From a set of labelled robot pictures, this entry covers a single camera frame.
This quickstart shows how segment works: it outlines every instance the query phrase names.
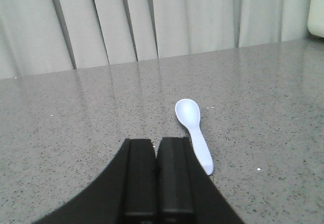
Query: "spoon handle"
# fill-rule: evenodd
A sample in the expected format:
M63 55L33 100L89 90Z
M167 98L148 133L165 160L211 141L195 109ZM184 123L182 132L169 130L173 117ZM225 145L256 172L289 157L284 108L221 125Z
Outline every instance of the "spoon handle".
M213 164L211 153L208 149L205 138L201 133L200 128L198 127L190 130L190 136L191 136L193 151L199 163L205 170L206 174L211 175L214 170L214 164Z

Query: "white curtain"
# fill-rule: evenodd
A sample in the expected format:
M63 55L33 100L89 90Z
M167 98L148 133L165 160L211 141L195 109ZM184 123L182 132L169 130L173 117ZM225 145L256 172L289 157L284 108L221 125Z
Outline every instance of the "white curtain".
M0 78L303 38L309 2L0 0Z

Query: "gray countertop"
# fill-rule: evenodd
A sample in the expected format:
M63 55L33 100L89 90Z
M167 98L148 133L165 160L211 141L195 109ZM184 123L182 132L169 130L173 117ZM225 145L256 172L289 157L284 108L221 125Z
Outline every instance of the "gray countertop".
M124 138L188 133L194 99L211 179L246 223L324 223L324 42L301 39L0 80L0 223L82 191Z

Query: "white object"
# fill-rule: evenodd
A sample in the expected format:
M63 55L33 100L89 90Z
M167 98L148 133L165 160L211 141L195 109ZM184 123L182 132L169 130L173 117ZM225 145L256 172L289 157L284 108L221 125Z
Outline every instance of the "white object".
M324 0L310 0L307 26L311 34L324 37Z
M177 102L176 115L181 124L189 131L193 151L207 175L213 173L214 164L211 153L200 130L200 110L198 104L191 99L181 99Z

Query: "white plastic spoon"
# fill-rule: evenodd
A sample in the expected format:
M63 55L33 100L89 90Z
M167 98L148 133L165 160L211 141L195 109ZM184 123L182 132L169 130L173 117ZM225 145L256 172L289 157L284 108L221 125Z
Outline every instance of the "white plastic spoon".
M175 110L178 120L190 133L193 151L199 163L207 175L211 175L213 173L214 164L211 153L200 130L200 110L198 104L191 99L181 99L177 102Z

